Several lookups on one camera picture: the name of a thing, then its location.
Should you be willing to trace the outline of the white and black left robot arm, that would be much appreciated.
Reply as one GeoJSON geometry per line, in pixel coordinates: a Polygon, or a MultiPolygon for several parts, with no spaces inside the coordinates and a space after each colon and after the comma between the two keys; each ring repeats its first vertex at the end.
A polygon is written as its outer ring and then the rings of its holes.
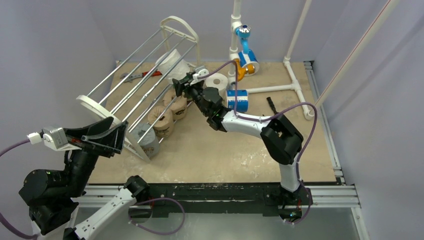
{"type": "Polygon", "coordinates": [[[113,117],[79,128],[49,126],[28,135],[31,144],[43,142],[54,151],[64,152],[64,169],[35,169],[19,191],[29,208],[34,231],[42,240],[90,240],[114,217],[131,205],[149,199],[149,185],[138,175],[131,176],[118,193],[83,222],[71,226],[99,157],[111,158],[124,147],[128,122],[114,124],[113,117]]]}

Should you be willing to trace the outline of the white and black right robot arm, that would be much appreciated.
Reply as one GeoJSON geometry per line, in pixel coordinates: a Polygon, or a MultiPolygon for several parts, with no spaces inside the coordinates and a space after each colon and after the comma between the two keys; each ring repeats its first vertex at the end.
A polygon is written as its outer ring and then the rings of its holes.
{"type": "Polygon", "coordinates": [[[300,158],[312,137],[304,139],[284,112],[273,116],[238,113],[235,108],[223,104],[223,98],[215,87],[204,87],[203,82],[195,78],[194,72],[187,73],[180,80],[172,79],[172,84],[178,97],[193,100],[215,131],[241,133],[263,141],[269,155],[279,165],[281,181],[277,199],[284,205],[300,204],[302,193],[307,194],[309,201],[312,199],[299,170],[300,158]]]}

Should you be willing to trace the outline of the unwrapped white paper roll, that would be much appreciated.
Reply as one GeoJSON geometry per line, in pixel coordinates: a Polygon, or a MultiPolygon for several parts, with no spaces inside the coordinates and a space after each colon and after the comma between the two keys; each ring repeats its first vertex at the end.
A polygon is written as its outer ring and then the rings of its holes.
{"type": "MultiPolygon", "coordinates": [[[[177,49],[174,49],[165,59],[158,65],[157,70],[162,74],[166,73],[181,57],[180,53],[177,49]]],[[[170,71],[170,73],[166,76],[166,80],[169,84],[172,84],[172,79],[181,80],[183,79],[187,73],[191,71],[188,63],[182,59],[179,61],[175,67],[170,71]]]]}

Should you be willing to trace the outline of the white metal shelf rack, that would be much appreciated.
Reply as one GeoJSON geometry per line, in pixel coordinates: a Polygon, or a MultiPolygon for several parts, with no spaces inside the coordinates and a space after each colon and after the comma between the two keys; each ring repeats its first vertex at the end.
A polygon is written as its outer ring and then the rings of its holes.
{"type": "Polygon", "coordinates": [[[166,76],[178,62],[184,59],[192,71],[201,63],[200,38],[195,30],[182,18],[169,16],[160,22],[158,30],[142,43],[125,60],[119,61],[116,68],[109,73],[93,90],[86,95],[79,95],[76,100],[99,119],[113,117],[113,126],[129,121],[125,131],[123,146],[146,163],[151,162],[139,142],[146,136],[150,128],[139,139],[132,131],[140,123],[148,123],[148,114],[156,106],[164,106],[166,92],[173,89],[166,76]],[[177,50],[181,57],[164,74],[151,76],[158,71],[158,66],[173,51],[177,50]],[[149,73],[133,82],[124,82],[121,74],[149,73]]]}

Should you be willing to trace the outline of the grey paper roll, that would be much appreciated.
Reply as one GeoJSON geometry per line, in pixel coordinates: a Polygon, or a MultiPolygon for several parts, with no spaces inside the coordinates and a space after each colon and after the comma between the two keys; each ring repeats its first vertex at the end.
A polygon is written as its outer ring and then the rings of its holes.
{"type": "MultiPolygon", "coordinates": [[[[139,123],[131,133],[136,140],[139,140],[150,126],[151,125],[149,123],[139,123]]],[[[149,158],[153,158],[159,153],[160,144],[153,128],[147,132],[146,136],[139,142],[139,145],[149,158]]]]}

